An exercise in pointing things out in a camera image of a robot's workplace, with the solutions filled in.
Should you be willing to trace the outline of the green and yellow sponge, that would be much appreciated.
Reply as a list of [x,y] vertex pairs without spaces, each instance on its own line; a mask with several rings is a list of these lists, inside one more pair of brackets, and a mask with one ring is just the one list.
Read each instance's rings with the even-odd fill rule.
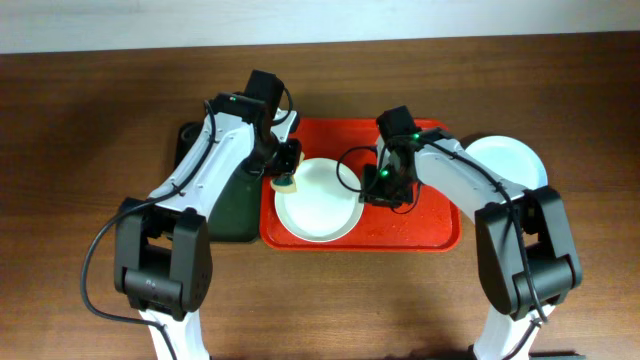
[[295,177],[292,174],[283,174],[270,180],[270,187],[276,193],[291,194],[297,191]]

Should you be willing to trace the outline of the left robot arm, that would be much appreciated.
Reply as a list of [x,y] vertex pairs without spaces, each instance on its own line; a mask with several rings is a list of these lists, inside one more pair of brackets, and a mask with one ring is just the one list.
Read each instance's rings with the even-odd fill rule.
[[299,122],[281,111],[289,94],[273,73],[255,70],[245,89],[205,102],[194,144],[146,200],[128,198],[116,222],[114,285],[149,328],[160,359],[206,359],[198,310],[213,270],[209,222],[234,175],[290,177]]

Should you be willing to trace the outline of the white plate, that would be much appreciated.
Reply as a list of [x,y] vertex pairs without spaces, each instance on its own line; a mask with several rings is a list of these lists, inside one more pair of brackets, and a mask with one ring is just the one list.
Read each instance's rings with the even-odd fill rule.
[[304,160],[295,174],[297,191],[275,193],[276,215],[294,237],[308,243],[329,243],[346,236],[359,223],[364,204],[360,181],[346,165],[327,158]]

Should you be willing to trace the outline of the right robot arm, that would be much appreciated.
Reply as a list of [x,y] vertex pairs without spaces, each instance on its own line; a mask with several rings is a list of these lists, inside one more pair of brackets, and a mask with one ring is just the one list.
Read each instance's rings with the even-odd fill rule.
[[366,165],[362,202],[397,210],[423,186],[475,226],[479,279],[490,310],[471,347],[476,359],[528,359],[550,313],[583,281],[558,191],[529,189],[470,156],[446,130],[419,127],[405,106],[384,111],[376,161]]

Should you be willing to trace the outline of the light blue plate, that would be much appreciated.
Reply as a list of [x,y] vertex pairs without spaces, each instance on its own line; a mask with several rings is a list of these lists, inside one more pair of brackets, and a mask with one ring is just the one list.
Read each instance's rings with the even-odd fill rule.
[[529,189],[549,184],[546,168],[538,154],[525,143],[493,135],[473,141],[466,152],[507,180]]

